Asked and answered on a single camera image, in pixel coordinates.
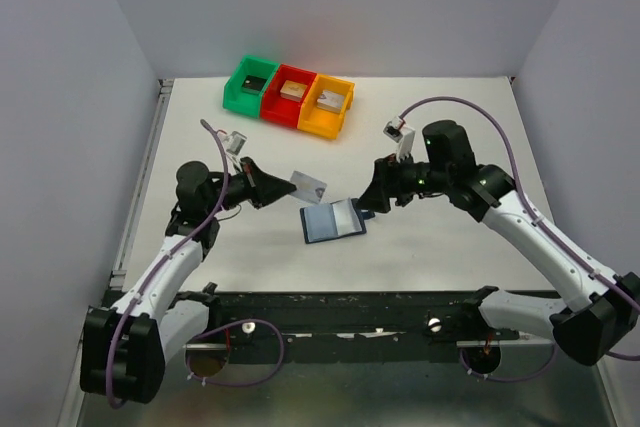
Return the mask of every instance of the item in yellow bin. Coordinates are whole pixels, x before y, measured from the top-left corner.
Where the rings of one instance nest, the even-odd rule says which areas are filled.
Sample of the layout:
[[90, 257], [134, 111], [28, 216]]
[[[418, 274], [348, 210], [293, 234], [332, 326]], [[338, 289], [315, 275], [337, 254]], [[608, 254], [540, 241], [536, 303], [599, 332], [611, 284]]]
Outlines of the item in yellow bin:
[[323, 90], [318, 96], [318, 107], [323, 110], [339, 114], [342, 110], [342, 104], [344, 104], [344, 95], [336, 94], [330, 90]]
[[306, 85], [287, 80], [280, 89], [280, 97], [300, 102], [305, 90], [307, 90]]

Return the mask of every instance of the tabletop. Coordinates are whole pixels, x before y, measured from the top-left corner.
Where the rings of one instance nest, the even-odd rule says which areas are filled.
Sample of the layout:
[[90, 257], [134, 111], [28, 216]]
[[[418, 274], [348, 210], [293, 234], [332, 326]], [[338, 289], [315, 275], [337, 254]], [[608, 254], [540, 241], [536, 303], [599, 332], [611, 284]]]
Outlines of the tabletop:
[[[371, 181], [373, 162], [395, 151], [382, 133], [408, 105], [436, 95], [458, 96], [488, 110], [513, 144], [527, 194], [543, 213], [549, 207], [527, 136], [506, 78], [349, 78], [354, 100], [342, 132], [330, 141], [247, 118], [222, 108], [226, 78], [175, 81], [132, 244], [125, 253], [125, 288], [132, 286], [157, 254], [175, 205], [176, 171], [201, 160], [221, 170], [213, 139], [200, 125], [238, 131], [248, 140], [242, 154], [265, 172], [289, 179], [294, 170], [328, 184], [323, 201], [359, 196]], [[504, 145], [493, 126], [468, 107], [440, 102], [407, 117], [416, 131], [452, 119], [465, 127], [479, 163], [508, 170]], [[413, 154], [426, 160], [417, 135]], [[307, 245], [299, 209], [286, 197], [264, 209], [246, 204], [223, 222], [216, 244], [183, 288], [215, 282], [222, 291], [403, 291], [548, 289], [550, 285], [510, 244], [449, 204], [446, 197], [414, 200], [405, 208], [367, 221], [366, 235]]]

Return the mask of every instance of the wall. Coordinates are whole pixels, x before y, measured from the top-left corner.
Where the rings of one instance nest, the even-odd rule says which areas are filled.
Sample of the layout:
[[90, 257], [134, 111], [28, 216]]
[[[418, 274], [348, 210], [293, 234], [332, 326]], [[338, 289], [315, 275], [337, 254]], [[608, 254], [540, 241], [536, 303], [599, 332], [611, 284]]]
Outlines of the wall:
[[[637, 274], [639, 25], [638, 0], [560, 0], [514, 84], [557, 223]], [[640, 353], [640, 329], [616, 350]], [[640, 366], [615, 366], [622, 400], [636, 406]]]
[[0, 0], [0, 425], [55, 425], [156, 76], [116, 0]]
[[164, 77], [262, 55], [342, 75], [512, 75], [558, 0], [118, 0]]

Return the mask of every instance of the purple cable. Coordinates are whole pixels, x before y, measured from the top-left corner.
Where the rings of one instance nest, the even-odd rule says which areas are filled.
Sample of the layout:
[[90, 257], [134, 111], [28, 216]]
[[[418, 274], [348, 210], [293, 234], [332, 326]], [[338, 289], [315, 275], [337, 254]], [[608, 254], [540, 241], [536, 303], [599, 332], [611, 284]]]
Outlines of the purple cable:
[[[516, 183], [516, 193], [517, 193], [518, 197], [520, 198], [520, 201], [522, 202], [522, 205], [526, 209], [527, 213], [531, 216], [531, 218], [535, 219], [536, 217], [538, 217], [536, 215], [536, 213], [534, 212], [533, 207], [531, 207], [531, 204], [529, 204], [529, 201], [527, 200], [527, 197], [524, 194], [524, 189], [522, 188], [522, 182], [520, 181], [520, 173], [518, 172], [518, 166], [516, 165], [516, 158], [515, 158], [515, 155], [513, 153], [513, 148], [511, 147], [511, 142], [509, 142], [509, 139], [507, 138], [507, 134], [502, 129], [502, 127], [500, 126], [498, 121], [489, 112], [484, 110], [479, 105], [474, 104], [473, 102], [470, 102], [468, 100], [461, 99], [459, 97], [439, 96], [439, 97], [429, 97], [427, 99], [423, 99], [423, 100], [421, 100], [419, 102], [416, 102], [415, 104], [407, 107], [407, 109], [404, 112], [402, 112], [402, 114], [400, 114], [400, 118], [404, 119], [407, 114], [409, 114], [411, 111], [417, 109], [421, 105], [428, 104], [428, 103], [431, 103], [431, 102], [438, 102], [438, 101], [457, 102], [459, 104], [463, 104], [463, 105], [466, 105], [468, 107], [471, 107], [472, 109], [480, 112], [489, 122], [491, 122], [491, 124], [493, 124], [493, 126], [496, 128], [496, 130], [500, 134], [500, 137], [502, 138], [502, 141], [504, 142], [504, 146], [507, 149], [507, 156], [509, 157], [509, 164], [511, 165], [511, 171], [513, 172], [513, 179], [515, 180], [515, 183]], [[546, 225], [544, 222], [539, 222], [538, 226], [540, 227], [540, 229], [545, 234], [547, 234], [547, 236], [558, 247], [560, 247], [560, 249], [565, 254], [567, 254], [569, 257], [571, 257], [572, 260], [574, 260], [580, 267], [582, 267], [583, 270], [585, 270], [589, 275], [592, 275], [594, 279], [599, 280], [601, 283], [606, 285], [609, 289], [613, 290], [617, 295], [622, 297], [631, 306], [631, 308], [633, 308], [636, 312], [640, 313], [640, 304], [638, 304], [638, 302], [636, 302], [634, 299], [632, 299], [629, 295], [627, 295], [627, 293], [624, 290], [622, 290], [620, 287], [615, 285], [613, 282], [609, 281], [607, 278], [605, 278], [601, 274], [595, 272], [593, 267], [591, 267], [587, 263], [586, 260], [584, 260], [582, 257], [580, 257], [580, 255], [577, 252], [575, 252], [560, 237], [558, 237], [549, 228], [548, 225]], [[640, 361], [640, 355], [617, 354], [615, 352], [609, 352], [609, 353], [607, 353], [607, 355], [610, 356], [610, 357], [616, 358], [616, 359], [621, 359], [621, 360]]]
[[174, 245], [171, 248], [171, 250], [169, 250], [167, 254], [163, 255], [160, 258], [160, 260], [158, 260], [156, 265], [153, 266], [153, 268], [151, 269], [151, 272], [149, 272], [149, 275], [147, 275], [147, 277], [144, 279], [142, 284], [140, 284], [140, 288], [138, 289], [138, 292], [136, 292], [136, 295], [131, 299], [131, 302], [129, 303], [125, 311], [122, 313], [122, 316], [120, 317], [120, 321], [118, 322], [118, 325], [116, 325], [116, 329], [113, 332], [113, 337], [111, 337], [111, 343], [109, 344], [109, 352], [107, 354], [106, 388], [105, 388], [107, 401], [109, 402], [109, 405], [113, 409], [119, 409], [126, 403], [125, 400], [116, 399], [113, 393], [113, 366], [115, 363], [115, 356], [116, 356], [116, 349], [118, 347], [118, 342], [122, 337], [122, 330], [124, 329], [124, 325], [127, 319], [129, 318], [129, 315], [131, 315], [131, 312], [133, 311], [136, 304], [138, 303], [138, 300], [142, 297], [142, 295], [144, 294], [145, 290], [147, 289], [151, 281], [154, 279], [156, 274], [160, 271], [162, 266], [167, 262], [167, 260], [173, 257], [176, 254], [176, 252], [178, 252], [184, 246], [184, 244], [186, 244], [191, 239], [193, 239], [196, 235], [198, 235], [198, 233], [200, 233], [200, 231], [204, 229], [213, 220], [215, 215], [220, 211], [220, 208], [222, 207], [222, 201], [224, 200], [224, 197], [227, 194], [227, 187], [229, 185], [229, 166], [227, 165], [227, 156], [225, 155], [225, 152], [224, 152], [224, 146], [222, 145], [222, 142], [218, 138], [216, 131], [213, 130], [213, 128], [208, 124], [206, 120], [201, 119], [200, 123], [213, 136], [213, 140], [215, 140], [218, 146], [218, 150], [220, 150], [220, 155], [222, 157], [222, 167], [224, 171], [224, 175], [222, 177], [222, 190], [220, 191], [220, 196], [218, 197], [218, 201], [216, 202], [216, 205], [213, 207], [213, 210], [207, 216], [207, 218], [204, 219], [204, 221], [202, 221], [202, 223], [198, 227], [196, 227], [193, 230], [193, 232], [191, 232], [184, 239], [182, 239], [180, 242]]
[[280, 333], [280, 331], [278, 330], [278, 328], [273, 325], [271, 322], [267, 322], [266, 320], [261, 320], [261, 319], [244, 319], [244, 320], [236, 320], [235, 322], [231, 322], [229, 324], [223, 325], [221, 327], [218, 327], [216, 329], [210, 330], [208, 332], [205, 332], [204, 334], [200, 334], [195, 336], [193, 340], [202, 340], [206, 337], [209, 337], [210, 335], [216, 335], [219, 334], [220, 332], [223, 332], [227, 329], [231, 329], [233, 327], [237, 327], [239, 325], [242, 324], [246, 324], [247, 322], [253, 322], [254, 324], [262, 324], [262, 325], [266, 325], [267, 327], [269, 327], [271, 330], [273, 330], [273, 332], [276, 334], [276, 337], [278, 337], [278, 342], [280, 344], [280, 355], [278, 356], [278, 360], [276, 362], [275, 367], [271, 370], [271, 372], [269, 372], [269, 374], [267, 374], [265, 377], [262, 377], [261, 379], [258, 380], [252, 380], [249, 382], [238, 382], [238, 383], [234, 383], [234, 382], [225, 382], [223, 380], [215, 380], [213, 378], [209, 378], [209, 377], [199, 377], [196, 374], [193, 373], [193, 369], [191, 368], [191, 359], [189, 358], [189, 356], [187, 356], [185, 363], [187, 364], [187, 368], [189, 369], [189, 376], [193, 377], [201, 382], [205, 382], [209, 385], [218, 385], [220, 387], [253, 387], [254, 385], [259, 385], [259, 384], [263, 384], [264, 382], [266, 382], [267, 380], [270, 380], [274, 375], [276, 375], [278, 373], [278, 371], [280, 370], [280, 367], [282, 367], [282, 361], [284, 360], [284, 339], [282, 338], [282, 334]]
[[464, 351], [464, 349], [460, 349], [460, 363], [464, 367], [464, 370], [467, 371], [468, 375], [475, 377], [477, 379], [486, 380], [488, 382], [498, 382], [500, 384], [515, 384], [517, 382], [527, 382], [529, 380], [536, 379], [540, 377], [542, 374], [544, 374], [545, 372], [547, 372], [551, 368], [551, 365], [553, 365], [553, 362], [556, 360], [556, 357], [558, 356], [558, 350], [559, 350], [558, 346], [556, 344], [553, 344], [551, 348], [552, 348], [551, 357], [549, 357], [549, 360], [547, 360], [547, 362], [534, 373], [524, 375], [522, 377], [495, 377], [495, 376], [483, 375], [478, 372], [475, 372], [474, 370], [471, 370], [471, 367], [469, 367], [469, 364], [467, 362], [467, 354]]

